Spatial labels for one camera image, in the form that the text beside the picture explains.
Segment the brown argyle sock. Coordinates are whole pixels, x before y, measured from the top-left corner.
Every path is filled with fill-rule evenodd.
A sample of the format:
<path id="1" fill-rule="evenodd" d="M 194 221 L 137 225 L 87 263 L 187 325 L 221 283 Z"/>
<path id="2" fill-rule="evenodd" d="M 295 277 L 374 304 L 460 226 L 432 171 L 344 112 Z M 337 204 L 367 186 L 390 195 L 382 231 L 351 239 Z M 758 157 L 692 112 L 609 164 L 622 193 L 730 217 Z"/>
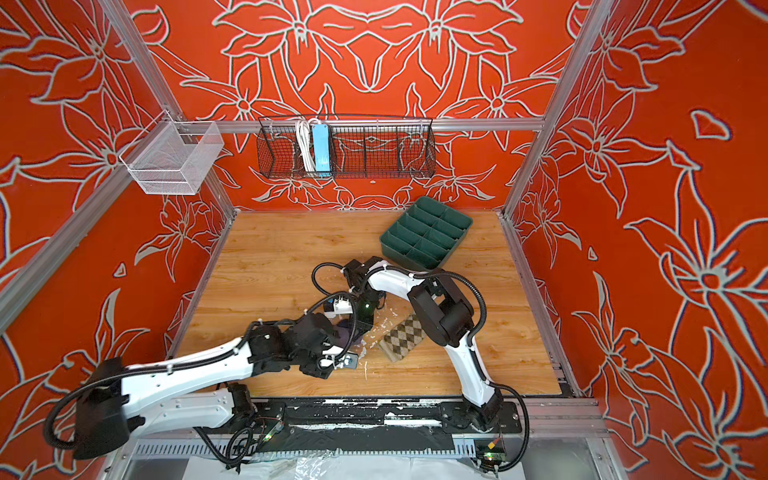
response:
<path id="1" fill-rule="evenodd" d="M 425 330 L 415 314 L 386 333 L 378 342 L 380 350 L 393 363 L 403 360 L 427 337 Z"/>

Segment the green divided organizer tray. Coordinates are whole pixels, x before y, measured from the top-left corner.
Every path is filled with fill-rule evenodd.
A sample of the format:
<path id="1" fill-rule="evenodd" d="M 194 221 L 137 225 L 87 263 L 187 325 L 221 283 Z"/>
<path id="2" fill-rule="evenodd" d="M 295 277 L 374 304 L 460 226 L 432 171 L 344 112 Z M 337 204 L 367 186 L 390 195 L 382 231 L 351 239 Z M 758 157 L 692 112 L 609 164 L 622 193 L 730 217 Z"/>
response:
<path id="1" fill-rule="evenodd" d="M 409 270 L 435 270 L 458 249 L 472 225 L 470 216 L 420 197 L 379 237 L 382 254 Z"/>

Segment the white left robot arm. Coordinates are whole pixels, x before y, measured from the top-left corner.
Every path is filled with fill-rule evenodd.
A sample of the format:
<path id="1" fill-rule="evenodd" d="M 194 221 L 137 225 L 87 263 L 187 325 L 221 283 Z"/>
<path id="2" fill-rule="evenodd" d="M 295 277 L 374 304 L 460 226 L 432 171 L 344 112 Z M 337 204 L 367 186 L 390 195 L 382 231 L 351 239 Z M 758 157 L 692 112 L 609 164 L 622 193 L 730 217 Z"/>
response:
<path id="1" fill-rule="evenodd" d="M 105 455 L 148 425 L 150 408 L 185 394 L 293 366 L 325 379 L 343 363 L 358 331 L 355 315 L 332 323 L 322 313 L 307 313 L 253 322 L 230 342 L 172 360 L 126 366 L 119 357 L 108 359 L 50 410 L 43 438 L 77 460 Z"/>

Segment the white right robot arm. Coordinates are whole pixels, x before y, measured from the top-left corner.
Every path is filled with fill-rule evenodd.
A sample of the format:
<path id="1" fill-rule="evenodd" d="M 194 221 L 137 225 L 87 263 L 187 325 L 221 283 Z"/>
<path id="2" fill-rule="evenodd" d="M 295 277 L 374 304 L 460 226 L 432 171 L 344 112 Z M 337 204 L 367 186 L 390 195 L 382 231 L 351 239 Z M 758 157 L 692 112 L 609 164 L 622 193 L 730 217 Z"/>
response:
<path id="1" fill-rule="evenodd" d="M 386 296 L 408 301 L 422 332 L 447 352 L 472 421 L 488 427 L 498 416 L 503 396 L 493 385 L 475 344 L 475 336 L 487 319 L 487 306 L 479 290 L 454 272 L 410 271 L 379 257 L 364 263 L 351 260 L 341 272 L 357 312 L 352 340 L 372 328 L 375 311 Z"/>

